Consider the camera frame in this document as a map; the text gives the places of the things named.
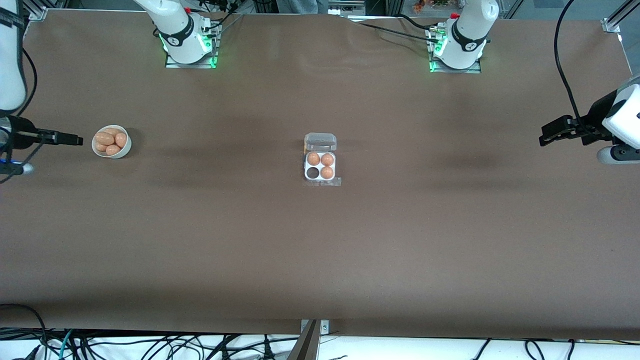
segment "table surface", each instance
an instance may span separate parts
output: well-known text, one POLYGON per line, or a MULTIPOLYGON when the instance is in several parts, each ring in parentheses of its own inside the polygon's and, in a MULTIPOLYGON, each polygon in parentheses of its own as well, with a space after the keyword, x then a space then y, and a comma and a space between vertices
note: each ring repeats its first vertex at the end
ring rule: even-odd
MULTIPOLYGON (((25 41, 25 116, 87 142, 119 124, 133 147, 44 147, 0 188, 0 300, 57 327, 633 337, 639 168, 538 145, 570 112, 554 27, 497 21, 483 73, 462 75, 430 73, 420 40, 254 15, 217 69, 184 70, 145 13, 50 11, 25 41), (342 186, 305 186, 309 132, 337 136, 342 186)), ((596 21, 566 22, 560 45, 583 112, 630 76, 596 21)))

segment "white robot link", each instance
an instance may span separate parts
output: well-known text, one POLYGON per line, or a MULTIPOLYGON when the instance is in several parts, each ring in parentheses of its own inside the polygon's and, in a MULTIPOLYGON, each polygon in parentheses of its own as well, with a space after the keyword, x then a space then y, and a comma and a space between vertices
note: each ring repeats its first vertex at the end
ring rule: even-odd
POLYGON ((459 18, 438 24, 445 29, 445 36, 433 54, 450 68, 469 68, 482 56, 486 37, 499 12, 495 0, 467 0, 459 18))
POLYGON ((179 1, 134 1, 147 11, 160 32, 166 52, 176 62, 194 63, 213 50, 211 42, 205 41, 213 28, 209 18, 187 13, 179 1))
POLYGON ((564 115, 543 126, 540 146, 573 138, 582 138, 583 145, 611 142, 598 151, 603 164, 640 163, 640 74, 594 102, 587 115, 564 115))

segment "egg carton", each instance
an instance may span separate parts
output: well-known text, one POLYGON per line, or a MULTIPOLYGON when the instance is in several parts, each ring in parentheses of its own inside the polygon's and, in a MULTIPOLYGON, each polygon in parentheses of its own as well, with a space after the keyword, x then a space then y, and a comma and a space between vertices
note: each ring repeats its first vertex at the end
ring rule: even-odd
POLYGON ((322 185, 328 185, 328 186, 340 186, 341 182, 342 182, 342 178, 337 177, 335 175, 335 163, 336 163, 336 157, 335 154, 332 152, 320 152, 320 151, 313 151, 313 152, 308 152, 305 155, 305 179, 308 181, 308 183, 312 184, 312 185, 316 185, 316 186, 322 186, 322 185), (320 159, 320 162, 317 165, 312 165, 309 162, 309 156, 314 156, 313 154, 317 154, 318 158, 320 159), (322 157, 324 155, 329 155, 332 157, 333 161, 331 165, 324 165, 322 162, 322 157), (323 169, 324 168, 330 168, 331 169, 331 176, 329 177, 324 177, 323 176, 323 169))

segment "gray floor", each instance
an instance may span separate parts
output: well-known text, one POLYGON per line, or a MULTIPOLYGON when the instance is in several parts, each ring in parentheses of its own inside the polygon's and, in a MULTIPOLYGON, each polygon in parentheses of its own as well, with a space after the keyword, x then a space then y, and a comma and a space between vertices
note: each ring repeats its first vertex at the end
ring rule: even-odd
MULTIPOLYGON (((198 7, 198 0, 180 0, 183 5, 198 7)), ((514 19, 556 20, 567 0, 525 0, 515 13, 514 19)), ((609 16, 624 0, 577 0, 566 14, 567 20, 601 20, 609 16)), ((417 15, 412 11, 416 0, 405 0, 403 12, 410 16, 438 17, 446 16, 451 9, 425 7, 417 15)), ((516 0, 503 0, 513 4, 516 0)), ((70 7, 107 9, 107 10, 142 10, 133 0, 71 0, 70 7)), ((253 12, 251 0, 246 0, 240 12, 253 12)), ((627 53, 629 65, 634 74, 640 73, 640 8, 631 13, 621 24, 622 43, 627 53)))

